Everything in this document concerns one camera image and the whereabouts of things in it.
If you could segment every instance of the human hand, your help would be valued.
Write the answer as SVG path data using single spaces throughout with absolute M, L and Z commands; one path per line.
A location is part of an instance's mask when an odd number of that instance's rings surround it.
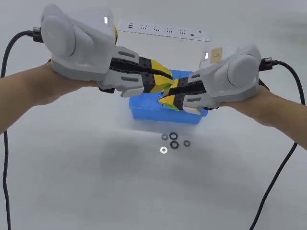
M 234 108 L 262 125 L 271 126 L 267 121 L 267 117 L 273 109 L 272 105 L 277 98 L 279 98 L 277 95 L 271 93 L 265 87 L 259 86 L 259 91 L 256 96 L 240 102 L 222 103 L 221 106 Z
M 25 71 L 35 105 L 49 104 L 82 87 L 98 87 L 94 81 L 71 80 L 53 71 L 51 63 Z

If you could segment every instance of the forearm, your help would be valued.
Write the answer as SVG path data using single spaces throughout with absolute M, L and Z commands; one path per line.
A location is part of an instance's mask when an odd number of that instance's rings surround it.
M 275 97 L 263 122 L 285 133 L 307 150 L 307 107 L 281 97 Z
M 0 80 L 0 134 L 35 104 L 27 83 L 29 74 L 24 71 Z

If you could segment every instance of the black cable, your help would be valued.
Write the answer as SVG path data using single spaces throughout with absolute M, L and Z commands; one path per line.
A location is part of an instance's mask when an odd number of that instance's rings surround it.
M 6 66 L 9 58 L 10 51 L 15 44 L 15 42 L 23 37 L 23 36 L 30 36 L 33 37 L 33 32 L 28 31 L 22 31 L 18 34 L 16 34 L 9 42 L 8 46 L 5 49 L 3 61 L 2 61 L 2 67 L 1 67 L 1 76 L 0 78 L 5 77 L 6 72 Z M 7 224 L 8 224 L 8 230 L 11 230 L 11 212 L 10 212 L 10 198 L 9 198 L 9 192 L 8 187 L 6 184 L 6 178 L 8 173 L 8 163 L 9 163 L 9 141 L 8 141 L 8 132 L 7 130 L 3 133 L 4 136 L 4 168 L 3 168 L 3 178 L 2 178 L 2 184 L 3 184 L 3 191 L 5 196 L 5 205 L 6 205 L 6 217 L 7 217 Z
M 300 99 L 301 99 L 301 104 L 302 104 L 302 105 L 306 105 L 303 87 L 302 87 L 301 81 L 300 81 L 300 79 L 299 79 L 297 73 L 294 71 L 294 69 L 293 69 L 291 66 L 289 66 L 288 64 L 286 64 L 286 63 L 284 63 L 284 62 L 282 62 L 282 61 L 277 61 L 277 60 L 272 61 L 272 65 L 273 65 L 273 66 L 276 66 L 276 65 L 284 66 L 284 67 L 286 67 L 286 68 L 292 73 L 292 75 L 293 75 L 293 77 L 294 77 L 294 79 L 295 79 L 295 81 L 296 81 L 296 85 L 297 85 L 298 91 L 299 91 L 299 96 L 300 96 Z M 255 228 L 255 226 L 256 226 L 256 224 L 257 224 L 257 221 L 258 221 L 258 219 L 259 219 L 259 216 L 260 216 L 260 214 L 261 214 L 261 211 L 262 211 L 262 208 L 263 208 L 263 205 L 264 205 L 265 200 L 267 199 L 267 197 L 268 197 L 270 191 L 272 190 L 272 188 L 273 188 L 273 186 L 274 186 L 274 184 L 275 184 L 275 182 L 276 182 L 276 180 L 277 180 L 279 174 L 280 174 L 281 171 L 283 170 L 283 168 L 284 168 L 284 166 L 286 165 L 286 163 L 288 162 L 289 158 L 292 156 L 292 154 L 293 154 L 294 150 L 296 149 L 296 147 L 297 147 L 297 143 L 294 143 L 293 146 L 292 146 L 292 148 L 290 149 L 289 153 L 286 155 L 285 159 L 283 160 L 283 162 L 282 162 L 281 165 L 279 166 L 279 168 L 278 168 L 278 170 L 277 170 L 275 176 L 273 177 L 273 179 L 272 179 L 272 181 L 271 181 L 269 187 L 268 187 L 267 190 L 265 191 L 265 194 L 264 194 L 264 196 L 263 196 L 263 198 L 262 198 L 262 200 L 261 200 L 261 202 L 260 202 L 260 205 L 259 205 L 258 211 L 257 211 L 257 213 L 256 213 L 256 216 L 255 216 L 255 218 L 254 218 L 254 221 L 253 221 L 253 223 L 251 224 L 249 230 L 253 230 L 253 229 Z
M 34 28 L 33 31 L 23 31 L 23 32 L 20 32 L 18 33 L 17 35 L 15 35 L 11 41 L 9 42 L 5 52 L 4 52 L 4 57 L 3 57 L 3 61 L 2 61 L 2 68 L 1 68 L 1 76 L 0 78 L 4 78 L 5 77 L 5 72 L 6 72 L 6 66 L 7 66 L 7 61 L 8 61 L 8 58 L 9 58 L 9 54 L 10 54 L 10 51 L 13 47 L 13 45 L 15 44 L 15 42 L 23 37 L 23 36 L 30 36 L 30 37 L 33 37 L 33 40 L 35 42 L 40 42 L 40 43 L 43 43 L 43 40 L 41 38 L 41 33 L 40 33 L 40 28 Z M 265 63 L 263 63 L 264 65 L 261 66 L 261 68 L 259 69 L 259 71 L 264 71 L 264 70 L 269 70 L 269 69 L 272 69 L 272 66 L 275 66 L 275 65 L 281 65 L 281 66 L 284 66 L 285 68 L 287 68 L 293 75 L 295 81 L 296 81 L 296 84 L 297 84 L 297 88 L 298 88 L 298 91 L 299 91 L 299 95 L 300 95 L 300 100 L 301 100 L 301 104 L 303 105 L 306 105 L 305 103 L 305 97 L 304 97 L 304 91 L 303 91 L 303 87 L 302 87 L 302 84 L 300 82 L 300 79 L 297 75 L 297 73 L 294 71 L 294 69 L 289 66 L 288 64 L 282 62 L 282 61 L 277 61 L 277 60 L 274 60 L 272 61 L 271 58 L 268 58 L 268 59 L 265 59 L 263 60 Z M 8 162 L 9 162 L 9 143 L 8 143 L 8 133 L 7 133 L 7 130 L 3 133 L 3 136 L 4 136 L 4 169 L 3 169 L 3 191 L 4 191 L 4 196 L 5 196 L 5 203 L 6 203 L 6 215 L 7 215 L 7 225 L 8 225 L 8 230 L 11 230 L 11 213 L 10 213 L 10 199 L 9 199 L 9 194 L 8 194 L 8 188 L 7 188 L 7 183 L 6 183 L 6 179 L 7 179 L 7 170 L 8 170 Z M 286 163 L 288 162 L 288 160 L 290 159 L 290 157 L 292 156 L 294 150 L 296 149 L 297 147 L 297 143 L 294 143 L 292 148 L 290 149 L 289 153 L 286 155 L 285 159 L 283 160 L 283 162 L 281 163 L 281 165 L 279 166 L 275 176 L 273 177 L 269 187 L 267 188 L 262 200 L 261 200 L 261 203 L 259 205 L 259 208 L 258 208 L 258 211 L 256 213 L 256 216 L 254 218 L 254 221 L 252 223 L 252 225 L 250 226 L 249 230 L 253 230 L 257 224 L 257 221 L 259 219 L 259 216 L 261 214 L 261 211 L 263 209 L 263 205 L 270 193 L 270 191 L 272 190 L 278 176 L 280 175 L 281 171 L 283 170 L 284 166 L 286 165 Z

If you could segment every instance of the blue box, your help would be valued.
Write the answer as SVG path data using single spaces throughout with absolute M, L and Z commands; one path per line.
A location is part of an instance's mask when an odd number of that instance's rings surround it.
M 191 72 L 171 70 L 173 78 L 187 77 Z M 208 114 L 208 110 L 203 110 L 201 115 L 190 114 L 186 111 L 176 111 L 158 102 L 161 98 L 160 92 L 142 93 L 139 96 L 133 96 L 129 99 L 129 108 L 134 119 L 171 121 L 177 123 L 198 124 L 201 118 Z

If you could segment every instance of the white floor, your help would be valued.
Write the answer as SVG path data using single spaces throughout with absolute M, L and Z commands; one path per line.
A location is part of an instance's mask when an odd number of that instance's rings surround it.
M 212 33 L 213 46 L 254 43 L 263 57 L 293 66 L 307 88 L 307 1 L 53 2 L 64 10 L 107 6 L 117 21 L 201 28 Z M 0 54 L 15 33 L 39 26 L 46 4 L 1 3 Z M 120 33 L 118 45 L 170 69 L 196 70 L 207 43 Z M 48 59 L 43 44 L 24 38 L 12 51 L 8 73 Z M 295 81 L 282 67 L 260 78 L 274 93 L 298 101 Z M 162 155 L 160 136 L 170 131 L 191 147 Z M 277 130 L 228 108 L 210 111 L 198 126 L 134 121 L 128 99 L 93 89 L 32 109 L 9 129 L 9 142 L 14 230 L 246 230 L 292 145 Z M 3 165 L 2 142 L 0 155 Z M 306 174 L 307 154 L 298 148 L 256 229 L 307 228 Z M 0 229 L 6 229 L 2 188 L 0 193 Z

